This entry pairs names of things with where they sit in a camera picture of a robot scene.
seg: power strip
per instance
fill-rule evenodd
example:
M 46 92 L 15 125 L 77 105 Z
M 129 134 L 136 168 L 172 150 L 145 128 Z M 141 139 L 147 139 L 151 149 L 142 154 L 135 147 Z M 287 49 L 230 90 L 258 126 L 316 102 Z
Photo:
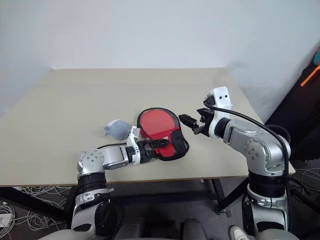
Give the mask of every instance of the power strip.
M 12 213 L 0 214 L 0 228 L 8 227 L 11 220 L 12 220 Z

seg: orange strap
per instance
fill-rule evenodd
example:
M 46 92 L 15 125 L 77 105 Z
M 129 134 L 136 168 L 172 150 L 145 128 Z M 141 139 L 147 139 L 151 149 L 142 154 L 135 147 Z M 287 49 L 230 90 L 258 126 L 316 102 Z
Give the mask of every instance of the orange strap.
M 306 83 L 312 78 L 313 75 L 315 75 L 315 73 L 320 70 L 320 65 L 317 66 L 312 73 L 310 73 L 310 75 L 302 82 L 300 83 L 300 86 L 303 87 L 304 85 L 306 85 Z

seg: beige table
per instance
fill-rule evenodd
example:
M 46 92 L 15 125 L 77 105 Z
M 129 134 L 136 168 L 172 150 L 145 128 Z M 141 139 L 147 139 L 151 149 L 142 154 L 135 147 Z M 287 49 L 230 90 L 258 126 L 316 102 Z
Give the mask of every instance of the beige table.
M 233 110 L 260 121 L 223 68 L 52 70 L 0 120 L 0 185 L 76 184 L 78 154 L 117 142 L 104 135 L 109 121 L 135 125 L 151 107 L 199 119 L 204 96 L 220 86 L 228 87 Z M 190 145 L 185 157 L 107 171 L 107 181 L 248 175 L 245 157 L 221 139 L 194 135 L 184 125 L 182 133 Z

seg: white sneaker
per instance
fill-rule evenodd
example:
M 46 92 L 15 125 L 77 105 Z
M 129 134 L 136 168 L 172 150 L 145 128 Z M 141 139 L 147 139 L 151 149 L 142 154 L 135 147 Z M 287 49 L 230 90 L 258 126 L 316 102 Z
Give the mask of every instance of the white sneaker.
M 249 240 L 247 234 L 238 226 L 231 226 L 229 234 L 231 240 Z

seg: robotic arm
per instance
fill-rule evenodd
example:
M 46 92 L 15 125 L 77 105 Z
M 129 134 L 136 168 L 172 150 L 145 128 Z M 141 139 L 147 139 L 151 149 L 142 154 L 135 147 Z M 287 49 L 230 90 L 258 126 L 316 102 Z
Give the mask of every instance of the robotic arm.
M 163 148 L 167 139 L 142 140 L 140 129 L 132 126 L 127 142 L 109 144 L 85 150 L 77 161 L 78 188 L 75 197 L 71 229 L 88 236 L 108 236 L 116 232 L 119 216 L 116 203 L 107 189 L 105 170 L 122 168 L 129 163 L 143 164 L 156 157 L 155 149 Z
M 291 153 L 289 143 L 283 143 L 269 131 L 251 122 L 230 118 L 231 100 L 227 87 L 214 88 L 204 104 L 208 108 L 198 109 L 200 122 L 183 114 L 179 119 L 190 127 L 194 134 L 204 134 L 223 142 L 246 157 L 249 171 L 247 186 L 248 201 L 242 206 L 243 226 L 249 235 L 257 236 L 267 229 L 288 231 L 288 201 L 286 191 L 285 154 Z

